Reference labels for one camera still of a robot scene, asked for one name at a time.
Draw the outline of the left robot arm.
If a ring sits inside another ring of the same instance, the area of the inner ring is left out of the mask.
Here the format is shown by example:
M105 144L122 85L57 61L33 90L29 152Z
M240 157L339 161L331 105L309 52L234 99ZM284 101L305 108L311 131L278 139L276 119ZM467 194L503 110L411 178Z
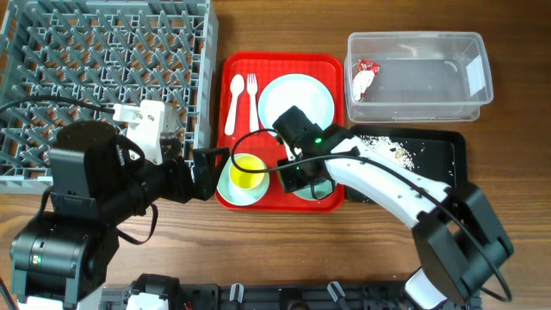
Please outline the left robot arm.
M157 218L159 198L210 199L230 152L202 148L193 154L192 167L181 157L154 164L107 122L63 127L50 151L53 185L10 247L16 305L83 307L105 283L120 239L139 243L120 223L148 210Z

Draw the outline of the green bowl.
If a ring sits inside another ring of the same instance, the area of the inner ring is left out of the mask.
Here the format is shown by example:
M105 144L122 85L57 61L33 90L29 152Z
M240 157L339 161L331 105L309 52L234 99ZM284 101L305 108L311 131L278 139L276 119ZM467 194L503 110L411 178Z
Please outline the green bowl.
M306 201L320 201L331 195L334 191L333 182L328 179L322 178L320 182L315 184L307 184L299 187L293 192L302 200Z

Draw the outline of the clear plastic bin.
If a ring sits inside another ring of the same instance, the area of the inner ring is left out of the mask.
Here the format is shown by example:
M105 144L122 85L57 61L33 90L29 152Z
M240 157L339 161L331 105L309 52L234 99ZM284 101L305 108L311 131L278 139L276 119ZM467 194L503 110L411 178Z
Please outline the clear plastic bin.
M361 101L352 95L360 59L381 66ZM494 99L484 41L475 32L356 32L344 61L355 123L474 121Z

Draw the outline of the rice and food leftovers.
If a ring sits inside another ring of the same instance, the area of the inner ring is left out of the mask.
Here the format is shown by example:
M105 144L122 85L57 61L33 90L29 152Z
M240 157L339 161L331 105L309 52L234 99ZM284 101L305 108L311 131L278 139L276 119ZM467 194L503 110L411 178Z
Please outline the rice and food leftovers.
M448 183L455 176L453 148L447 142L373 135L359 138L370 150L424 177Z

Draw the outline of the white plastic spoon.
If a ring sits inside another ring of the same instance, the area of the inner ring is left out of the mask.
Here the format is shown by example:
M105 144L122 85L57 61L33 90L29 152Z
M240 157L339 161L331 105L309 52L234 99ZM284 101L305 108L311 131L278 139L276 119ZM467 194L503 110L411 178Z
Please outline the white plastic spoon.
M236 74L230 83L230 91L231 91L231 102L230 107L228 110L228 115L226 117L226 124L224 133L227 136L233 135L235 131L235 123L236 123L236 114L237 114L237 106L238 106L238 98L240 94L245 89L245 80L241 74Z

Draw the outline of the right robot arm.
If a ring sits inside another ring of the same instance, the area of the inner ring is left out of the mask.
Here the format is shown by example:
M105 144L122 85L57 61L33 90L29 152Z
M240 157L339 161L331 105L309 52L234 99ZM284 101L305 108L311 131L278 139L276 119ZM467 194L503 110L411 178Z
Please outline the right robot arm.
M293 106L273 123L296 160L280 166L301 182L321 177L354 189L385 208L412 230L420 261L406 281L406 295L423 309L445 301L464 306L495 277L509 302L511 290L500 267L514 248L486 195L475 184L455 188L422 177L370 150L349 129L321 129Z

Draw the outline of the white plastic fork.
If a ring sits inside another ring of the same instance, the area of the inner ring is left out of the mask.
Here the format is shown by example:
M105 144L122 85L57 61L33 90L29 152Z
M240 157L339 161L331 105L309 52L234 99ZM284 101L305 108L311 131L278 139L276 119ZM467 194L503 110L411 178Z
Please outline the white plastic fork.
M250 115L249 115L249 129L251 132L259 129L258 114L257 114L257 77L254 73L247 75L247 92L250 98Z

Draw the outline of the small light blue saucer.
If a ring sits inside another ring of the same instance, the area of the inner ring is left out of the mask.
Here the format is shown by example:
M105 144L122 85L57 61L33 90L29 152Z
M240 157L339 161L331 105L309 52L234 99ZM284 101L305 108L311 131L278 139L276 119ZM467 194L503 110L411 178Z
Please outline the small light blue saucer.
M268 191L269 174L264 173L264 179L260 186L256 189L242 190L236 187L230 180L229 170L231 164L231 159L228 159L223 171L221 172L220 180L217 185L217 190L220 196L226 202L236 206L249 206L259 202Z

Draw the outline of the black waste tray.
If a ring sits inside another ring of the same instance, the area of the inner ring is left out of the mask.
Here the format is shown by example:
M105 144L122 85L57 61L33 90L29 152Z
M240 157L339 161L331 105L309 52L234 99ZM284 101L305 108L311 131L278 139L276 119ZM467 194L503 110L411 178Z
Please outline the black waste tray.
M452 188L468 181L466 142L460 133L369 125L355 125L350 131L368 149L420 176Z

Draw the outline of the red snack wrapper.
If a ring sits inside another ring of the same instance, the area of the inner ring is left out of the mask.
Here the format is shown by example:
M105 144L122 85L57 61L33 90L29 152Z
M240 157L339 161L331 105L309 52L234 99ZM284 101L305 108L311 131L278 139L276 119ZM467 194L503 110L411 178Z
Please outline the red snack wrapper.
M378 75L381 66L375 62L360 59L352 80L352 95L356 101L361 101L367 94L368 87Z

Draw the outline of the yellow cup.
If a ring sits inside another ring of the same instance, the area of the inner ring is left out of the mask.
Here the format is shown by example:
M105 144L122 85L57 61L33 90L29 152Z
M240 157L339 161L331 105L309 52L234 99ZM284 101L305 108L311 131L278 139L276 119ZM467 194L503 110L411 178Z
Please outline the yellow cup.
M260 171L265 168L264 162L251 154L239 154L235 157L237 165L248 171ZM229 176L232 183L242 190L254 190L260 186L264 179L263 173L250 173L237 168L231 164Z

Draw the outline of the red plastic tray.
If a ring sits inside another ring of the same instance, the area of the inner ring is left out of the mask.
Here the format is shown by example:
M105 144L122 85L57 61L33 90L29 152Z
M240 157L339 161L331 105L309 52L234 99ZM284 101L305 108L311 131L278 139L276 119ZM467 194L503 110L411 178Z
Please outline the red plastic tray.
M217 147L231 149L239 138L249 132L250 99L249 95L244 93L238 99L234 134L231 136L224 134L232 98L231 80L237 74L245 77L249 73L257 76L258 118L262 127L267 127L272 122L269 116L272 110L276 108L286 110L291 103L302 109L305 115L320 127L327 127L332 123L340 126L345 124L344 73L337 58L321 53L240 52L230 56L224 65L218 111ZM278 84L292 79L313 81L315 84L313 89L321 95L320 99L309 103L286 90L283 92L282 99L269 99L269 93ZM276 173L270 175L266 193L254 203L239 202L231 198L232 187L228 173L220 179L219 186L226 186L226 188L216 191L217 202L225 208L240 211L329 213L339 208L345 197L345 189L341 185L338 185L333 193L323 200L314 200L310 189L286 193Z

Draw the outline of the grey dishwasher rack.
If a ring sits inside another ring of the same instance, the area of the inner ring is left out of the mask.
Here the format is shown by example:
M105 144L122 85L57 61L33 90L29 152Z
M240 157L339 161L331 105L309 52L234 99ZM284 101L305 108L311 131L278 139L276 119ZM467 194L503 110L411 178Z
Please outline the grey dishwasher rack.
M1 190L39 194L63 126L111 122L117 103L170 103L187 164L211 143L219 21L210 1L1 5Z

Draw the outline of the large light blue plate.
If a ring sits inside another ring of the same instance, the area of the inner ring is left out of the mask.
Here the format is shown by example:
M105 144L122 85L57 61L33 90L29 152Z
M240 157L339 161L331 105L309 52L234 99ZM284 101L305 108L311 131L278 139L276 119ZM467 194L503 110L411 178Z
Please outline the large light blue plate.
M296 106L312 123L326 129L336 114L331 92L316 78L288 74L271 81L258 99L258 117L264 128L272 128L276 119Z

